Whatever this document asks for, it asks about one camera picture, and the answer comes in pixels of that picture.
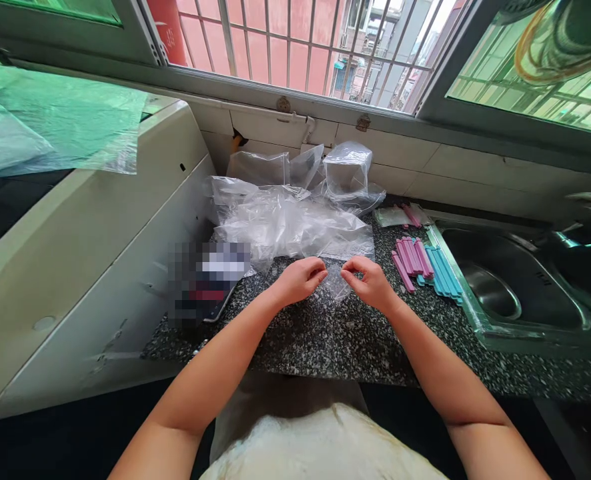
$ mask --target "forearm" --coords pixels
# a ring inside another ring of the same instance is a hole
[[[511,425],[478,376],[406,305],[385,312],[427,398],[448,425]]]
[[[280,308],[270,291],[258,295],[184,367],[149,419],[201,435],[233,395]]]

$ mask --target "hand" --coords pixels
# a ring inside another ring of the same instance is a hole
[[[304,300],[326,278],[324,262],[317,257],[294,261],[267,291],[275,297],[280,308]]]
[[[354,275],[355,272],[362,272],[362,280]],[[391,288],[382,268],[367,257],[353,257],[342,266],[340,275],[364,303],[387,317],[404,304]]]

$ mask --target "floor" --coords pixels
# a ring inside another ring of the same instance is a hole
[[[0,479],[105,479],[169,381],[0,420]],[[417,389],[361,385],[372,418],[451,479],[465,479],[446,428]],[[501,399],[503,408],[553,479],[573,479],[533,402]],[[206,470],[213,424],[191,474]]]

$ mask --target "pile of plastic bags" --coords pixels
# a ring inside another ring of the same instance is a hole
[[[358,218],[386,194],[367,181],[372,152],[347,142],[322,161],[323,148],[292,161],[287,153],[234,153],[227,177],[207,178],[217,238],[249,243],[255,270],[268,271],[279,256],[374,256],[372,228]]]

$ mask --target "glass pane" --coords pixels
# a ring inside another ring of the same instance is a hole
[[[447,96],[591,131],[591,9],[499,11]]]
[[[149,8],[174,65],[384,109],[396,104],[398,111],[413,115],[468,3],[226,0],[229,31],[222,26],[217,0],[149,0]],[[165,11],[156,9],[162,4]],[[235,62],[229,63],[231,52]],[[500,57],[488,63],[486,75],[499,64]],[[407,71],[408,91],[396,102]]]
[[[0,3],[122,25],[111,0],[0,0]]]

